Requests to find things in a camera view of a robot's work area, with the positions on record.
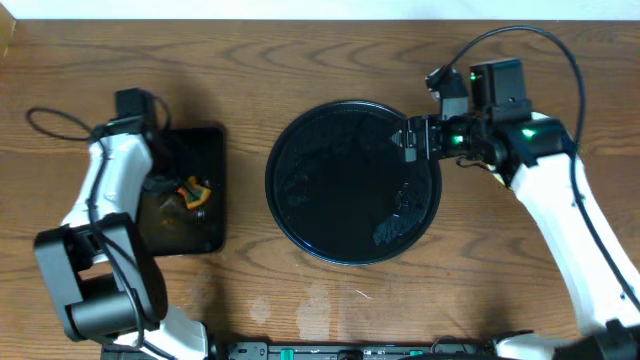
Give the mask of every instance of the water stain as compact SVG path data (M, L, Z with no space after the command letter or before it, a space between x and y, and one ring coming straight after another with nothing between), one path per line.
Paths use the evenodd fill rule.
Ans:
M249 315L251 315L253 321L259 325L264 325L267 320L269 320L269 317L271 317L271 304L269 300L264 296L260 296L250 301L250 305Z
M314 283L306 288L309 300L296 311L301 340L327 341L331 325L331 301L326 285Z

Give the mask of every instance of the wire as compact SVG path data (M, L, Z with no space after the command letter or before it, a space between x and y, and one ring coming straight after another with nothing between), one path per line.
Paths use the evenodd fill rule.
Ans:
M69 115L65 112L56 110L56 109L51 109L51 108L47 108L47 107L41 107L41 106L36 106L36 107L32 107L31 109L29 109L27 111L27 114L25 115L27 122L29 123L29 125L31 125L31 127L36 130L39 133L45 134L47 136L51 136L57 139L62 139L62 140L69 140L69 141L88 141L89 140L89 136L87 137L75 137L75 136L66 136L66 135L60 135L60 134L56 134L54 132L51 132L49 130L46 130L45 128L41 127L40 125L38 125L34 120L33 120L33 114L35 113L46 113L46 114L53 114L53 115L57 115L60 116L61 118L65 119L65 120L69 120L72 123L80 126L83 130L86 130L88 133L91 133L91 128L89 126L87 126L87 124L85 124L84 122L82 122L82 120L78 119L75 116Z
M460 52L458 52L458 54L451 60L451 62L449 62L449 64L444 66L442 70L450 71L453 65L469 49L471 49L474 45L476 45L480 41L486 38L489 38L493 35L509 32L509 31L531 31L536 34L542 35L547 39L551 40L554 44L556 44L556 46L566 56L567 60L569 60L569 64L571 65L571 69L573 70L573 74L575 75L575 78L577 81L578 95L579 95L578 121L576 123L575 135L573 137L574 149L569 155L569 158L571 160L569 164L569 180L571 182L571 190L573 191L574 201L578 206L578 209L580 210L580 215L582 215L582 219L584 220L584 223L587 226L589 233L593 237L593 241L596 243L596 246L602 253L602 256L607 262L607 265L609 265L609 268L613 272L613 275L615 276L616 280L618 280L618 283L620 283L620 286L622 287L622 290L624 291L624 293L627 294L627 297L629 298L629 300L631 300L631 302L636 307L636 309L640 311L640 301L638 301L638 298L636 297L633 289L631 288L629 283L627 283L627 280L624 278L624 276L620 272L620 269L618 269L618 266L615 264L615 261L611 257L611 254L609 254L609 251L607 250L605 245L602 243L602 239L600 239L600 236L598 235L598 232L596 231L595 226L593 225L593 222L591 222L591 218L587 213L587 209L584 205L584 202L582 201L582 194L580 193L580 189L578 188L578 180L576 178L576 168L577 168L577 162L578 162L578 151L580 149L580 141L582 139L582 132L584 129L584 121L585 121L584 119L585 119L587 100L585 95L584 80L582 78L582 73L580 72L580 67L578 66L578 63L575 57L573 56L573 54L571 53L571 51L569 50L569 48L567 48L567 46L557 36L539 27L529 26L529 25L506 26L506 27L488 31L478 36L477 38L475 38L473 41L468 43L464 48L462 48L462 50L460 50Z
M75 123L76 125L80 126L84 130L86 130L90 135L87 136L86 138L81 138L81 137L60 135L60 134L56 134L51 131L48 131L40 127L35 123L35 121L33 121L33 114L38 112L58 115L63 119L69 120ZM31 127L34 130L53 138L69 140L69 141L88 141L91 138L91 128L89 128L89 126L86 123L84 123L82 120L78 119L75 116L72 116L70 114L67 114L59 110L46 108L46 107L33 107L27 111L25 117L29 125L31 125ZM89 193L89 197L87 198L87 201L86 201L87 208L88 208L88 217L89 217L89 229L91 230L91 235L98 242L98 245L100 246L101 250L107 257L109 264L111 265L111 269L113 270L114 276L120 281L120 283L124 287L124 291L127 295L127 298L131 303L131 307L133 308L133 312L136 317L136 328L138 330L138 338L136 342L133 344L134 345L133 348L135 350L139 350L144 343L144 324L142 319L141 305L138 301L137 293L133 288L131 288L129 281L127 280L126 276L122 272L120 265L115 260L113 254L111 253L111 250L109 249L109 246L107 245L107 243L113 243L113 242L104 235L104 233L102 232L102 230L100 229L100 227L96 222L97 215L96 215L95 203L96 203L97 190L100 185L100 181L102 180L102 175L104 174L104 170L107 166L107 161L109 160L109 154L107 153L104 144L100 140L102 135L104 135L105 131L106 131L106 127L103 127L101 130L101 133L97 134L98 136L96 137L97 143L100 145L100 148L102 149L102 161L100 163L100 167L98 169L98 173L93 182L93 185L91 186L91 192Z
M100 181L102 180L102 175L104 174L104 170L107 167L107 161L109 161L109 154L107 153L107 149L102 143L102 135L104 135L105 129L102 128L100 134L96 134L96 142L100 145L102 149L102 161L100 162L100 168L98 169L98 174L96 175L96 179L93 181L93 185L91 186L91 192L89 193L89 198L87 199L87 208L89 209L89 228L91 229L91 234L98 241L100 248L104 252L105 256L109 260L111 264L111 269L113 270L113 274L116 276L118 280L122 283L122 287L124 287L124 291L127 294L127 298L129 298L129 302L131 303L131 307L133 308L134 315L136 317L136 328L138 329L138 338L136 342L133 344L133 348L139 350L144 343L144 324L142 320L142 310L140 306L140 302L138 301L137 293L134 289L131 288L127 277L122 272L120 265L116 261L115 257L111 253L109 246L107 245L107 237L104 235L100 227L96 222L96 196L98 195L98 187L100 186Z

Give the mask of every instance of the wood grain surface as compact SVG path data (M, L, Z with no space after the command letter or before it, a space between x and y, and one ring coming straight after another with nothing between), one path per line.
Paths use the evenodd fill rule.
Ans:
M228 130L228 235L216 254L157 259L172 304L222 340L422 343L441 335L533 329L578 336L568 292L533 220L491 176L441 162L442 202L406 253L366 267L298 249L264 195L271 146L305 110L369 99L436 113L424 76L505 22L21 21L0 66L0 357L98 358L62 332L32 253L59 225L86 168L86 145L43 137L31 106L92 125L113 92L166 99L178 127ZM614 231L640 265L640 24L549 22L574 51L588 97L583 157ZM576 85L564 57L527 33L486 41L458 67L519 56L536 109L572 129ZM50 129L76 129L50 119Z

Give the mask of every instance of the black cable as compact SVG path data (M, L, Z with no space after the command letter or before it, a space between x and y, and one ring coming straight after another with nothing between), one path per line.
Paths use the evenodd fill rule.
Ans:
M111 253L111 250L109 249L109 246L107 245L107 237L104 235L104 233L96 223L96 196L98 194L100 181L102 180L102 175L104 174L104 170L107 167L107 161L109 161L109 154L107 153L107 149L105 148L101 140L102 135L103 134L98 134L98 136L96 136L96 142L102 149L102 161L100 162L100 168L98 169L96 179L93 181L93 185L91 185L91 192L89 193L89 198L86 202L87 208L89 210L89 228L91 229L91 234L93 235L93 237L96 239L96 241L98 241L102 252L104 252L107 260L109 260L109 264L111 265L114 276L116 276L116 278L122 283L122 287L127 294L129 302L131 303L131 307L133 308L133 312L136 317L136 328L138 329L138 338L133 344L133 348L136 350L140 350L144 343L144 324L142 320L142 309L140 306L140 302L138 301L137 293L133 288L131 288L127 277L122 272L120 265L116 261L115 257Z
M47 136L51 136L57 139L62 139L62 140L69 140L69 141L88 141L89 137L76 137L76 136L66 136L66 135L60 135L60 134L56 134L54 132L51 132L49 130L46 130L43 127L40 127L40 125L38 125L34 120L33 120L33 114L35 113L45 113L45 114L53 114L53 115L57 115L60 116L61 118L65 119L65 120L69 120L72 123L80 126L83 130L86 130L88 133L91 133L91 128L89 126L87 126L87 124L85 124L84 122L82 122L82 120L78 119L77 117L73 116L73 115L69 115L65 112L56 110L56 109L51 109L51 108L47 108L47 107L41 107L41 106L36 106L36 107L32 107L31 109L29 109L27 111L27 114L25 115L27 122L29 123L29 125L31 125L31 127L36 130L39 133L45 134Z
M613 275L615 276L616 280L618 280L618 283L620 283L620 286L622 287L622 290L624 291L624 293L627 294L627 297L629 298L629 300L631 300L631 302L636 307L636 309L640 311L640 301L638 301L638 298L633 292L633 289L631 288L629 283L627 283L627 280L624 278L624 276L620 272L620 269L618 269L618 266L615 264L615 261L611 257L611 254L609 254L609 251L602 243L602 239L600 239L600 236L598 235L598 232L596 231L595 226L591 222L591 218L589 217L589 214L587 213L587 209L584 206L584 202L582 201L582 194L578 189L578 181L576 178L576 166L577 166L578 151L580 148L580 140L582 138L582 131L584 128L584 119L585 119L587 100L586 100L585 89L584 89L584 80L580 72L580 67L578 66L578 63L575 57L573 56L573 54L571 53L571 51L569 50L569 48L567 48L567 46L557 36L539 27L529 26L529 25L506 26L506 27L488 31L478 36L477 38L475 38L473 41L467 44L464 48L462 48L462 50L460 50L460 52L458 52L458 54L451 60L451 62L449 62L449 64L444 66L444 68L441 71L450 71L453 65L469 49L471 49L474 45L476 45L480 41L503 32L520 31L520 30L531 31L551 40L554 44L556 44L558 48L560 48L562 53L566 56L567 60L569 60L569 63L573 70L573 74L575 75L577 80L578 94L580 99L578 103L578 122L576 124L576 131L573 139L575 147L569 156L571 160L569 164L569 179L571 181L571 190L573 191L574 201L578 206L578 209L580 210L580 215L582 215L582 219L584 220L584 223L587 226L589 233L593 237L593 241L596 243L596 246L598 246L598 249L602 253L602 256L604 257L605 261L607 262L607 265L609 265L609 268L613 272Z
M50 137L54 137L54 138L58 138L58 139L63 139L63 140L70 140L70 141L87 141L91 138L91 135L87 136L86 138L80 138L80 137L72 137L72 136L65 136L65 135L60 135L60 134L56 134L53 133L51 131L48 131L42 127L40 127L39 125L37 125L35 123L35 121L33 121L33 114L38 113L38 112L42 112L42 113L49 113L49 114L54 114L54 115L58 115L60 117L62 117L65 120L69 120L73 123L75 123L76 125L80 126L81 128L83 128L84 130L86 130L89 134L91 134L91 128L89 128L89 126L87 124L85 124L82 120L76 118L75 116L72 116L70 114L67 114L65 112L59 111L59 110L55 110L55 109L51 109L51 108L46 108L46 107L33 107L31 109L29 109L25 115L27 122L29 123L29 125L31 125L31 127L42 133L45 134L47 136ZM131 285L129 284L129 281L127 280L126 276L124 275L124 273L122 272L122 269L120 268L120 265L118 264L118 262L115 260L113 254L111 253L109 246L107 245L107 243L112 243L111 240L109 240L104 233L102 232L102 230L100 229L100 227L98 226L98 224L96 223L96 206L95 206L95 202L96 202L96 196L97 196L97 190L98 190L98 186L100 185L100 180L102 180L102 175L104 174L104 170L107 166L107 161L109 159L109 155L106 151L106 148L104 146L104 144L102 143L102 141L100 140L102 134L100 134L100 136L97 137L97 142L100 145L101 149L102 149L102 162L100 163L100 167L98 169L98 173L96 175L96 178L93 182L93 185L91 186L91 192L89 194L89 198L87 199L86 203L87 203L87 208L88 208L88 217L89 217L89 229L91 230L91 235L94 237L94 239L96 239L96 241L98 242L98 245L100 246L100 248L102 249L102 251L104 252L105 256L107 257L107 260L109 261L109 264L111 265L111 269L113 271L114 276L122 283L122 286L124 287L125 293L127 294L127 298L129 299L129 302L131 303L131 307L133 308L135 317L136 317L136 327L138 330L138 338L136 340L136 342L134 343L133 348L135 350L139 350L143 343L144 343L144 323L143 323L143 319L142 319L142 310L141 310L141 305L137 299L137 293L135 292L135 290L133 288L131 288Z

